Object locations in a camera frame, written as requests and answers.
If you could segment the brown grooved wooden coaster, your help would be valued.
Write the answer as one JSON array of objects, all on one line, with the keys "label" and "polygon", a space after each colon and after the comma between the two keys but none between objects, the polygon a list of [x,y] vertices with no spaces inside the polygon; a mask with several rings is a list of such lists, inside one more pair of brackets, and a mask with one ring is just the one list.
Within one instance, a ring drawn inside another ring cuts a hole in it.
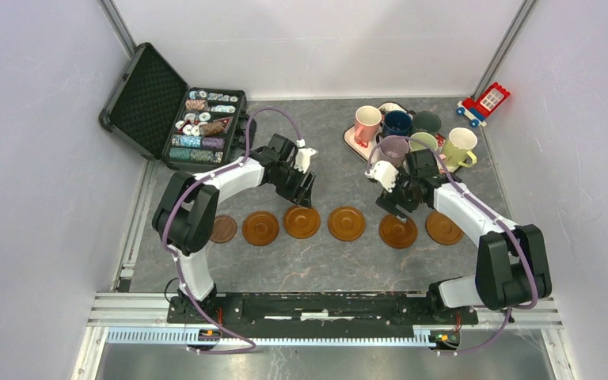
[{"label": "brown grooved wooden coaster", "polygon": [[365,229],[366,221],[360,210],[350,206],[334,209],[328,217],[329,233],[339,241],[354,241],[360,238]]},{"label": "brown grooved wooden coaster", "polygon": [[394,215],[386,215],[379,223],[378,234],[389,247],[406,249],[416,241],[418,229],[411,218],[402,221]]},{"label": "brown grooved wooden coaster", "polygon": [[279,222],[271,212],[256,211],[244,220],[242,234],[250,245],[270,245],[279,235]]},{"label": "brown grooved wooden coaster", "polygon": [[293,206],[283,216],[285,231],[297,239],[313,237],[320,228],[321,217],[313,208]]},{"label": "brown grooved wooden coaster", "polygon": [[458,225],[438,211],[430,213],[425,227],[428,236],[440,245],[455,245],[465,237]]}]

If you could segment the white strawberry print tray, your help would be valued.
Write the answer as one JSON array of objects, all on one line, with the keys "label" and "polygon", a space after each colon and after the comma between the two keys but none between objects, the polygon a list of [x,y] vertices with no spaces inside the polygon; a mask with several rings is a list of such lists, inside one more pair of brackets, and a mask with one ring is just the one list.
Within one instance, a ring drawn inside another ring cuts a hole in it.
[{"label": "white strawberry print tray", "polygon": [[[387,101],[387,102],[384,102],[384,103],[374,106],[374,107],[378,108],[381,111],[381,113],[383,115],[383,119],[384,119],[384,115],[390,111],[398,110],[398,111],[402,111],[402,112],[407,112],[411,117],[413,116],[414,113],[416,113],[415,111],[408,110],[407,108],[403,107],[401,104],[398,104],[393,101]],[[376,136],[368,144],[362,144],[362,143],[355,142],[354,124],[355,124],[355,116],[354,116],[353,124],[343,133],[344,143],[351,151],[353,151],[355,154],[357,154],[364,161],[375,162],[378,159],[379,140],[382,138],[387,138],[382,135],[383,121],[381,123],[381,126],[378,128],[378,132],[377,132]],[[402,136],[402,138],[404,140],[406,140],[409,144],[410,136],[408,136],[408,137]],[[445,165],[446,158],[442,154],[443,144],[445,143],[446,139],[440,133],[436,133],[434,136],[436,137],[438,144],[439,144],[439,148],[437,151],[435,151],[435,155],[440,157],[443,160],[443,163],[439,165],[439,170],[444,171],[444,169],[448,169]]]}]

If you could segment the dark walnut coaster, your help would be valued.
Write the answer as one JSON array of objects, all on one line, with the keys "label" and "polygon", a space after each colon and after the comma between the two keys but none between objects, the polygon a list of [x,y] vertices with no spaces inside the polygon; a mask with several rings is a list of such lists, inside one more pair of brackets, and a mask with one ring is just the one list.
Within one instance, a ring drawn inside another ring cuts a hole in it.
[{"label": "dark walnut coaster", "polygon": [[214,220],[210,240],[217,244],[231,241],[236,235],[238,225],[234,218],[229,215],[217,215]]}]

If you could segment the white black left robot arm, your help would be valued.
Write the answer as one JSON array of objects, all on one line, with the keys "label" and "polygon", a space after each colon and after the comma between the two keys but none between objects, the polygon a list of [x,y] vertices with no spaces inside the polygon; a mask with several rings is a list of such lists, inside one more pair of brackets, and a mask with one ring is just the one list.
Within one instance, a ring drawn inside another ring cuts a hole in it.
[{"label": "white black left robot arm", "polygon": [[180,291],[189,298],[187,312],[198,322],[217,312],[215,289],[207,266],[218,206],[243,191],[270,184],[277,195],[294,205],[311,207],[315,175],[310,165],[317,150],[275,134],[268,145],[205,173],[175,174],[162,196],[152,226],[163,248],[173,257]]}]

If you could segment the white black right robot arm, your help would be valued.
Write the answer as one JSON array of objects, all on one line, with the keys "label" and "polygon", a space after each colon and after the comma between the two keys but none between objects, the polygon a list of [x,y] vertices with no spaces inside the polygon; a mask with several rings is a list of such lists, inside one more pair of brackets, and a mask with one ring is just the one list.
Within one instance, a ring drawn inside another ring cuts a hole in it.
[{"label": "white black right robot arm", "polygon": [[436,323],[449,321],[463,306],[490,310],[528,308],[552,293],[552,281],[542,231],[519,225],[480,201],[438,157],[418,150],[407,155],[407,165],[388,161],[369,165],[366,177],[383,191],[376,204],[404,220],[420,205],[447,217],[477,247],[472,275],[433,283],[434,295],[425,302],[427,316]]}]

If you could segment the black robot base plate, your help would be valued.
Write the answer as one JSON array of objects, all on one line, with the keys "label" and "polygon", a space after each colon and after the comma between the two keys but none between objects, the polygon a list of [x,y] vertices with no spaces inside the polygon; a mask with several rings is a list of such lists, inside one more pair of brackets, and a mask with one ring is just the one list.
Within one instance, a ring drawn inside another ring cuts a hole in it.
[{"label": "black robot base plate", "polygon": [[477,312],[447,309],[422,292],[218,293],[201,302],[201,311],[182,294],[169,299],[167,322],[214,323],[250,339],[402,338],[415,326],[453,330],[477,325]]}]

